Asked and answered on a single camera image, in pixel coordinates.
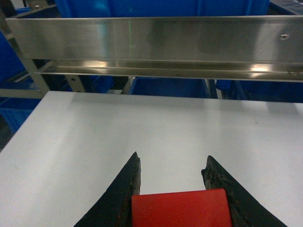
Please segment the white table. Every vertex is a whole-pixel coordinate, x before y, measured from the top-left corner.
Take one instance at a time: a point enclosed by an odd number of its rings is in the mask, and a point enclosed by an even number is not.
[[[135,151],[141,194],[203,190],[216,158],[303,223],[303,104],[49,92],[0,153],[0,226],[72,227]]]

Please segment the red block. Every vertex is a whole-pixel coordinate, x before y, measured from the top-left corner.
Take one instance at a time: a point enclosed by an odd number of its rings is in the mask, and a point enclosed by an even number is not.
[[[132,197],[133,227],[232,227],[224,189]]]

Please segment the stainless steel shelf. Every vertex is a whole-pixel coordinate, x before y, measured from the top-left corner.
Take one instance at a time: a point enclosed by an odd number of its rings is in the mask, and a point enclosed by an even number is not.
[[[302,81],[303,16],[8,18],[39,74]]]
[[[43,98],[43,96],[50,90],[45,80],[41,75],[35,74],[38,70],[32,59],[25,58],[20,51],[13,33],[10,31],[6,21],[5,15],[0,9],[0,32],[3,33],[8,43],[11,45],[16,55],[21,60],[25,69],[30,73],[33,81],[38,85],[39,90],[22,90],[22,89],[0,89],[0,97],[17,97],[17,98]]]

